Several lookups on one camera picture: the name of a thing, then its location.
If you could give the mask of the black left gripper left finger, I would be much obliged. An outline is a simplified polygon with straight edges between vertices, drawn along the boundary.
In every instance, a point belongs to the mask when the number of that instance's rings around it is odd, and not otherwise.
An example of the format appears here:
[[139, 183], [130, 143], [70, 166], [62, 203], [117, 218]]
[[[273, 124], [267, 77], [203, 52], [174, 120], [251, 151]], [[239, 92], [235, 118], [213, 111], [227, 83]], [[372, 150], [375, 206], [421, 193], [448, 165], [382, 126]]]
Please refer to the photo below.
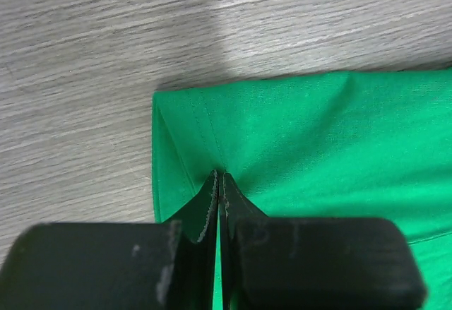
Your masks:
[[217, 172], [161, 223], [48, 222], [14, 241], [2, 309], [210, 309]]

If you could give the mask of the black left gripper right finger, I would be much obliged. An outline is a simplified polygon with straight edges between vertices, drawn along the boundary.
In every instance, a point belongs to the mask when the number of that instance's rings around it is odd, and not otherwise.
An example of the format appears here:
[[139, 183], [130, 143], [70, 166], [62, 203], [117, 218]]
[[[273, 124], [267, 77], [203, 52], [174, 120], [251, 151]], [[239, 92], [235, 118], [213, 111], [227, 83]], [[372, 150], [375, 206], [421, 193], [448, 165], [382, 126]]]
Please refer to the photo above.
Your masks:
[[224, 309], [420, 309], [427, 286], [380, 217], [271, 217], [219, 183]]

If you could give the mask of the green t shirt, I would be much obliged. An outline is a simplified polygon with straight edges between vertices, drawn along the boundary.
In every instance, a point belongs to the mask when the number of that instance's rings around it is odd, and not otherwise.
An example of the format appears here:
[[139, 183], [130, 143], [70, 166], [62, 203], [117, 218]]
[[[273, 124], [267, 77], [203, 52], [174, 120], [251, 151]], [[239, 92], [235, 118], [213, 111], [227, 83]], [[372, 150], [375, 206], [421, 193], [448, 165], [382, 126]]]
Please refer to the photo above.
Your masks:
[[451, 308], [451, 70], [333, 72], [153, 95], [155, 219], [213, 170], [269, 215], [379, 216], [399, 226]]

